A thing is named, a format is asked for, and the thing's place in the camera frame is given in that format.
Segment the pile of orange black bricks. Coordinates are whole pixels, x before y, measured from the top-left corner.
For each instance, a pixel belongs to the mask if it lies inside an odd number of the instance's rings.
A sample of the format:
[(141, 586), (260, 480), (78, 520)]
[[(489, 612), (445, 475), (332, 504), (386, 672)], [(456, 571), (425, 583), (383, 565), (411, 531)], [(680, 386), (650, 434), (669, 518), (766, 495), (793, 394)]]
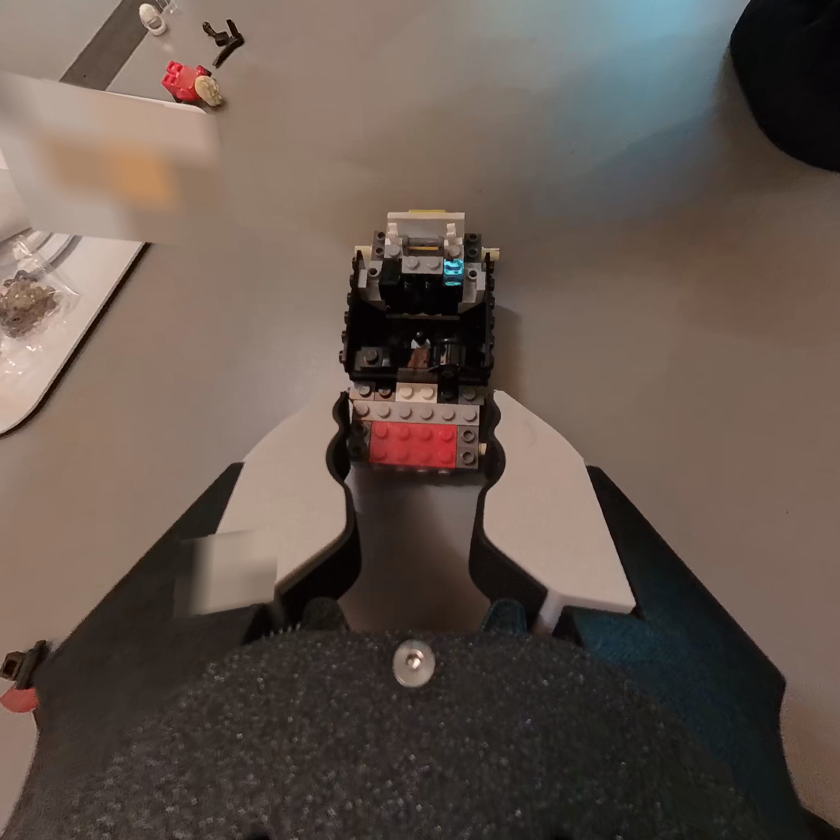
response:
[(6, 655), (1, 667), (1, 679), (7, 681), (9, 686), (1, 695), (3, 708), (19, 714), (30, 713), (38, 708), (35, 674), (48, 655), (49, 643), (45, 639), (38, 640), (26, 651), (13, 651)]

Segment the black toy brick vehicle model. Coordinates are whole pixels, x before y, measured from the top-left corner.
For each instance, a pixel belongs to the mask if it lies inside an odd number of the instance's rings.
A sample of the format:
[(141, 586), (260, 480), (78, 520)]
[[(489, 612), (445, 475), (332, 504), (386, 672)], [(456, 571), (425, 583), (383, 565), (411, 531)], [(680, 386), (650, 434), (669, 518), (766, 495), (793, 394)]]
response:
[(352, 259), (341, 365), (350, 458), (416, 472), (477, 470), (487, 446), (499, 251), (463, 212), (390, 212)]

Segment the grey desk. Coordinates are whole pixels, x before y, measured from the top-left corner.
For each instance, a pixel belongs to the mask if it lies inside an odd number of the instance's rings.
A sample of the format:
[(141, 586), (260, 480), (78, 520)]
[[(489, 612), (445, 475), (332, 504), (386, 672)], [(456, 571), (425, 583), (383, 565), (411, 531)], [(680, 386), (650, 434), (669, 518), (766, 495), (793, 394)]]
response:
[(500, 247), (494, 382), (600, 466), (787, 679), (838, 823), (838, 178), (726, 55), (744, 2), (235, 3), (232, 255), (153, 246), (2, 438), (2, 654), (61, 639), (231, 461), (343, 384), (351, 248), (391, 209)]

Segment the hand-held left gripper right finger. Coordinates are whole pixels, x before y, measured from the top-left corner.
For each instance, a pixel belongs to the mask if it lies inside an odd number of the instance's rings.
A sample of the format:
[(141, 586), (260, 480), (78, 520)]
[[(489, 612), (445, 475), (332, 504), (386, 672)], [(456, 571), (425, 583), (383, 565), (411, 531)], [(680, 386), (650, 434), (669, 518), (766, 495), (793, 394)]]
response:
[(552, 634), (567, 607), (631, 614), (634, 593), (583, 457), (503, 391), (487, 411), (472, 581), (492, 602), (521, 604), (537, 634)]

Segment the red toy brick piece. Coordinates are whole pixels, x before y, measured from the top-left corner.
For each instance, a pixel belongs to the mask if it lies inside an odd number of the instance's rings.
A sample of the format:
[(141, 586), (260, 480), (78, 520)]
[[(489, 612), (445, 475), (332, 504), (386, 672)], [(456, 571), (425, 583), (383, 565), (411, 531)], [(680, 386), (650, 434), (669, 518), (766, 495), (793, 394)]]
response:
[(201, 101), (195, 90), (196, 79), (212, 75), (211, 71), (201, 65), (192, 67), (172, 60), (166, 68), (161, 84), (176, 102), (193, 104)]

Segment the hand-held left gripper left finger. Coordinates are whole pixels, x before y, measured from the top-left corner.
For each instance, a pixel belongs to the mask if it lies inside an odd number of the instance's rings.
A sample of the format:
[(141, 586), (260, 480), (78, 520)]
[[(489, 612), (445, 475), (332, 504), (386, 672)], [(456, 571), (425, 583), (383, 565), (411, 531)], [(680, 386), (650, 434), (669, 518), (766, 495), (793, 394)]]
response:
[(341, 597), (356, 581), (349, 402), (320, 394), (245, 457), (218, 524), (219, 597)]

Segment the clear bag of brick pieces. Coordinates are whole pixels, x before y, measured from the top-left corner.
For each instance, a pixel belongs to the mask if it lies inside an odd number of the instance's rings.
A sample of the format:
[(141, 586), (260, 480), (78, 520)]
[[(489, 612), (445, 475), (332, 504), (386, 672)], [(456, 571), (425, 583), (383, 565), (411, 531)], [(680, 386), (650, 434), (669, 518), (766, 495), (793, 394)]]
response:
[(55, 320), (63, 319), (79, 297), (52, 270), (34, 267), (3, 272), (2, 338), (22, 340), (47, 329)]

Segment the black bar brick piece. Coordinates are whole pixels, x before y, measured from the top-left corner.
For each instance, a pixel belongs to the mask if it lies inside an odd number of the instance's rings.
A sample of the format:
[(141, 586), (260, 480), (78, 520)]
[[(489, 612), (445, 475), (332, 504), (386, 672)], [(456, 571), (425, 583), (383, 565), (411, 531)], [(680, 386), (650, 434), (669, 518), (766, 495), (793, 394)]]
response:
[(238, 48), (245, 44), (245, 37), (241, 34), (236, 26), (235, 22), (228, 18), (226, 19), (226, 30), (230, 35), (230, 40), (226, 44), (226, 46), (218, 47), (217, 56), (213, 60), (213, 67), (218, 69), (220, 68), (223, 63), (230, 57)]

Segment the white rounded tray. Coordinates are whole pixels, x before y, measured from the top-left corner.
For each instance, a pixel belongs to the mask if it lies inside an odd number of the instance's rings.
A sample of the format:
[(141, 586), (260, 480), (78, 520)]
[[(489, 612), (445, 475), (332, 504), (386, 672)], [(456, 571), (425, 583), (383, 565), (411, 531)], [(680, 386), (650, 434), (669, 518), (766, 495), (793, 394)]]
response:
[(51, 398), (149, 244), (81, 237), (62, 255), (56, 279), (76, 293), (45, 329), (2, 350), (1, 433), (24, 426)]

